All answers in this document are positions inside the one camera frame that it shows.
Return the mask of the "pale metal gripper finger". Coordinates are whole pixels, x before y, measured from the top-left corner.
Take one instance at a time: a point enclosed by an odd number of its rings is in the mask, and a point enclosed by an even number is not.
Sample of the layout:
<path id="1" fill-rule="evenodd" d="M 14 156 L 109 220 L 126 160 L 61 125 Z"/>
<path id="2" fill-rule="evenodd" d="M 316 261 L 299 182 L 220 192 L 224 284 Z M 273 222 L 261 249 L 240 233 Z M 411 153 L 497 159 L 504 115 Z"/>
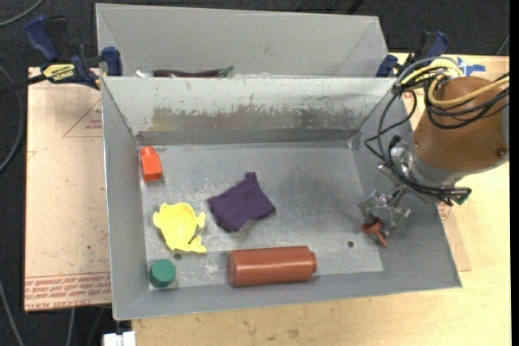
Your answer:
<path id="1" fill-rule="evenodd" d="M 372 192 L 369 196 L 358 203 L 358 209 L 365 222 L 376 222 L 382 209 L 380 193 Z"/>
<path id="2" fill-rule="evenodd" d="M 398 234 L 405 230 L 411 209 L 403 206 L 390 207 L 388 210 L 388 234 Z"/>

